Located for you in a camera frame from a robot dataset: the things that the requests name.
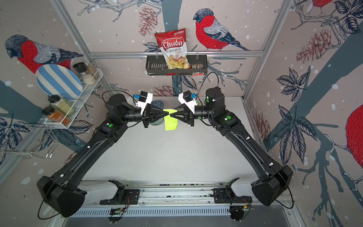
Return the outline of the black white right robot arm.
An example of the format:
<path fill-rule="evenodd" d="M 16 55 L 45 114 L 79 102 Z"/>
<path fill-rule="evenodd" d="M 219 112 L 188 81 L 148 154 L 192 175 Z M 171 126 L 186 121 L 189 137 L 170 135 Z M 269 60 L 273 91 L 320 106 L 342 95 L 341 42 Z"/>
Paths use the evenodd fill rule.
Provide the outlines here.
<path fill-rule="evenodd" d="M 225 96 L 214 87 L 206 91 L 205 104 L 197 104 L 197 95 L 186 91 L 178 95 L 181 103 L 172 118 L 194 126 L 196 119 L 208 119 L 210 125 L 232 142 L 249 162 L 258 180 L 251 184 L 256 199 L 265 206 L 271 205 L 289 189 L 293 171 L 282 166 L 250 136 L 241 120 L 226 109 Z"/>

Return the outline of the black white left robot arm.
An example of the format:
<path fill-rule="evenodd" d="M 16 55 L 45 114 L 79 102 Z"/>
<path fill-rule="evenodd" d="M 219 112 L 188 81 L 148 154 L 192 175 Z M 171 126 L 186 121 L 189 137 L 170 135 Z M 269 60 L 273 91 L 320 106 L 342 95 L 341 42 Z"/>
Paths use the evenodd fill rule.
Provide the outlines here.
<path fill-rule="evenodd" d="M 169 115 L 151 104 L 152 94 L 141 92 L 137 106 L 130 105 L 125 96 L 115 94 L 105 103 L 107 118 L 96 128 L 90 141 L 67 164 L 51 177 L 43 176 L 37 188 L 43 202 L 59 215 L 70 217 L 84 204 L 87 192 L 78 188 L 81 180 L 95 162 L 126 132 L 129 122 L 144 124 L 147 128 Z"/>

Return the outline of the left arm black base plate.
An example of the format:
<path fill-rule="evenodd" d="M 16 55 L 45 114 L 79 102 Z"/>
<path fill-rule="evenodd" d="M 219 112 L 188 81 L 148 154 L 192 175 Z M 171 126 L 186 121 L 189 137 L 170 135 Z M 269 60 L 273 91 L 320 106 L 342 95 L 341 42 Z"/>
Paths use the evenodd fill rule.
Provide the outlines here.
<path fill-rule="evenodd" d="M 139 189 L 121 189 L 111 199 L 101 200 L 100 205 L 136 205 L 140 195 Z"/>

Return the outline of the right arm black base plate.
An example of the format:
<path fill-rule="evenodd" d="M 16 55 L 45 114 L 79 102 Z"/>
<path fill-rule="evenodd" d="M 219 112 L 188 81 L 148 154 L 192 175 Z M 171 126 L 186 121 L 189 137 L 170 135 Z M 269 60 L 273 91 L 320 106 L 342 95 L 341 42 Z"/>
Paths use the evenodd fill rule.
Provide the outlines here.
<path fill-rule="evenodd" d="M 237 204 L 237 203 L 252 203 L 252 197 L 250 196 L 241 196 L 238 197 L 233 193 L 231 189 L 227 188 L 214 188 L 213 189 L 213 197 L 216 204 Z"/>

